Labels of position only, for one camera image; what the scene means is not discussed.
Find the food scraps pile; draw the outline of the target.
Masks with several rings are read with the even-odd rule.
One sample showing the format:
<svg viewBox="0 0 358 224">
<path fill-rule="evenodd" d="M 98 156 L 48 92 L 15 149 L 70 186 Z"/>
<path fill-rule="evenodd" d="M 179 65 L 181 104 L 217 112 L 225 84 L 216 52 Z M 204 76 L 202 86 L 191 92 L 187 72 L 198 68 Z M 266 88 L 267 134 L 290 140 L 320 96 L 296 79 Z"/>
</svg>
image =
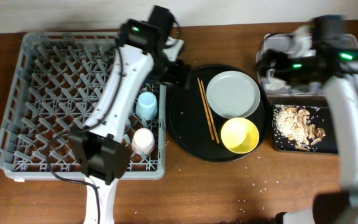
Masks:
<svg viewBox="0 0 358 224">
<path fill-rule="evenodd" d="M 326 133 L 318 126 L 322 108 L 274 105 L 273 143 L 281 151 L 316 152 Z"/>
</svg>

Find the white paper napkin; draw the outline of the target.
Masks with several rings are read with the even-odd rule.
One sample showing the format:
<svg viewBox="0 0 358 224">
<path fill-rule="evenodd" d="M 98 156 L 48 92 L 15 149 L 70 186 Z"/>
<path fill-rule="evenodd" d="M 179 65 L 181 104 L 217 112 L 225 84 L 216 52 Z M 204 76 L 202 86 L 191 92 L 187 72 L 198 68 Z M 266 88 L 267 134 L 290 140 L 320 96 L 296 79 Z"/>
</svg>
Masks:
<svg viewBox="0 0 358 224">
<path fill-rule="evenodd" d="M 276 32 L 267 34 L 262 41 L 258 59 L 269 49 L 283 52 L 289 58 L 312 56 L 310 27 L 303 25 L 292 33 Z M 291 87 L 283 80 L 274 77 L 273 70 L 268 70 L 266 78 L 259 78 L 262 86 L 273 94 L 288 93 Z"/>
</svg>

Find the wooden chopstick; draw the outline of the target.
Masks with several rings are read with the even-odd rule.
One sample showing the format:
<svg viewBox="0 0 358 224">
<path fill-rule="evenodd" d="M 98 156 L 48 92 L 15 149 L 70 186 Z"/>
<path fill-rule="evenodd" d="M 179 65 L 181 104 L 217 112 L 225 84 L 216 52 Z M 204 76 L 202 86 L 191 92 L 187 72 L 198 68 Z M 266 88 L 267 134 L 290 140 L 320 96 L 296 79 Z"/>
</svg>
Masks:
<svg viewBox="0 0 358 224">
<path fill-rule="evenodd" d="M 218 136 L 218 133 L 217 133 L 217 131 L 216 131 L 216 127 L 215 127 L 213 115 L 212 115 L 211 109 L 210 109 L 210 107 L 209 107 L 208 99 L 207 99 L 207 97 L 206 97 L 206 91 L 205 91 L 205 89 L 204 89 L 203 81 L 200 80 L 200 82 L 201 82 L 201 86 L 202 86 L 202 89 L 203 89 L 204 98 L 205 98 L 205 101 L 206 101 L 206 105 L 207 105 L 207 109 L 208 109 L 208 114 L 209 114 L 209 118 L 210 118 L 210 121 L 211 121 L 211 126 L 212 126 L 212 129 L 213 129 L 213 134 L 214 134 L 214 137 L 215 137 L 215 141 L 216 141 L 217 144 L 219 144 L 219 143 L 220 143 L 219 136 Z"/>
<path fill-rule="evenodd" d="M 208 109 L 207 109 L 207 105 L 206 105 L 206 101 L 205 101 L 205 98 L 204 98 L 203 89 L 202 89 L 201 82 L 200 82 L 199 78 L 197 78 L 197 81 L 198 81 L 198 86 L 199 86 L 199 90 L 200 90 L 201 100 L 202 100 L 202 102 L 203 102 L 203 107 L 204 107 L 204 112 L 205 112 L 205 115 L 206 115 L 206 120 L 207 120 L 207 123 L 208 123 L 209 132 L 210 132 L 212 141 L 214 141 L 214 140 L 215 140 L 215 137 L 214 137 L 214 134 L 213 134 L 213 129 L 212 129 L 212 126 L 211 126 L 211 121 L 210 121 L 210 118 L 209 118 Z"/>
</svg>

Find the light blue plastic cup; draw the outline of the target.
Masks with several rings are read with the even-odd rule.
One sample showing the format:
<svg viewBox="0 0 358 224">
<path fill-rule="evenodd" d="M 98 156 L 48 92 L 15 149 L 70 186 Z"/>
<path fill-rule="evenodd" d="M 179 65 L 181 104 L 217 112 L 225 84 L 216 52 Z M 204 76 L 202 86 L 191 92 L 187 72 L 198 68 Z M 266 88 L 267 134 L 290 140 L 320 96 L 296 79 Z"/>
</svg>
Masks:
<svg viewBox="0 0 358 224">
<path fill-rule="evenodd" d="M 140 119 L 152 120 L 157 115 L 157 97 L 149 91 L 141 93 L 137 99 L 136 115 Z"/>
</svg>

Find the yellow plastic bowl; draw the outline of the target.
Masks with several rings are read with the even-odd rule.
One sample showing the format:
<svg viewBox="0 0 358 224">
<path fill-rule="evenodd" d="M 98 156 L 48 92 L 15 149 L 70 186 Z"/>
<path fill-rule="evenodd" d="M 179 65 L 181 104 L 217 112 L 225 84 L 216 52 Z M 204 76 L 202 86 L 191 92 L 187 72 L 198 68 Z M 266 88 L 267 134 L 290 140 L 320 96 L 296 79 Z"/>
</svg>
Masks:
<svg viewBox="0 0 358 224">
<path fill-rule="evenodd" d="M 226 121 L 220 132 L 224 147 L 236 154 L 247 154 L 259 144 L 260 134 L 256 125 L 245 118 Z"/>
</svg>

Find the grey round plate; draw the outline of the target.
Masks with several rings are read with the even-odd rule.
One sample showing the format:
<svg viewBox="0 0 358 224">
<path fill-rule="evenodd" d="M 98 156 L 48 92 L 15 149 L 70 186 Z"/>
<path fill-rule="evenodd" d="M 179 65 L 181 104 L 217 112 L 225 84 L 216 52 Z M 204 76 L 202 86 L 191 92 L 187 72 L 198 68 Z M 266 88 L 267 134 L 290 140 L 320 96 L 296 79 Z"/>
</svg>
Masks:
<svg viewBox="0 0 358 224">
<path fill-rule="evenodd" d="M 231 70 L 221 72 L 209 81 L 206 97 L 210 108 L 219 116 L 246 118 L 259 106 L 261 93 L 253 78 Z"/>
</svg>

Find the pink plastic cup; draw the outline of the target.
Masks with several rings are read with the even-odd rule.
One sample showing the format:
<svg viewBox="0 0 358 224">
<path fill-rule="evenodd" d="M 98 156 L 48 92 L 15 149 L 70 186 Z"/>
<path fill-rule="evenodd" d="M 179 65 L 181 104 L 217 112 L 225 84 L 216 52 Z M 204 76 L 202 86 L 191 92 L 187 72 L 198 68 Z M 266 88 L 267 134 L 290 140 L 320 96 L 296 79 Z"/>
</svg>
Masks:
<svg viewBox="0 0 358 224">
<path fill-rule="evenodd" d="M 155 147 L 155 138 L 151 130 L 138 129 L 133 135 L 131 147 L 136 154 L 150 154 Z"/>
</svg>

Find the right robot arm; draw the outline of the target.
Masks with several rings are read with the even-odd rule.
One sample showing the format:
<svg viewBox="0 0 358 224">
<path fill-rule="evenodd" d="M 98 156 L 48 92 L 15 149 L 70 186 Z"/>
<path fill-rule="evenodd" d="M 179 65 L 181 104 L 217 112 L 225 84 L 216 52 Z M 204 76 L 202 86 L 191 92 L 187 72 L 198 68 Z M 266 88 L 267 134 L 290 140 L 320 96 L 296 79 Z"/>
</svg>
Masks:
<svg viewBox="0 0 358 224">
<path fill-rule="evenodd" d="M 315 17 L 282 45 L 262 45 L 255 67 L 295 88 L 321 84 L 339 154 L 339 191 L 318 194 L 309 209 L 279 213 L 275 223 L 358 223 L 358 48 L 348 43 L 343 18 Z"/>
</svg>

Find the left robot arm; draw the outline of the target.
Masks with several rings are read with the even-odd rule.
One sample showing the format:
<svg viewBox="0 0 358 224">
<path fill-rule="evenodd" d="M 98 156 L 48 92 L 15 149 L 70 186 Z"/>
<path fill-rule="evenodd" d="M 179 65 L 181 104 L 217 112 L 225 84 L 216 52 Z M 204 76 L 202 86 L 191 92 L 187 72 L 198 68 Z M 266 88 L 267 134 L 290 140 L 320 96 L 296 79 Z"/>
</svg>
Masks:
<svg viewBox="0 0 358 224">
<path fill-rule="evenodd" d="M 69 143 L 85 175 L 85 223 L 113 223 L 118 180 L 131 158 L 122 144 L 126 121 L 145 81 L 188 87 L 190 66 L 178 59 L 184 41 L 170 37 L 176 19 L 154 6 L 147 21 L 129 19 L 116 40 L 114 66 L 95 109 Z"/>
</svg>

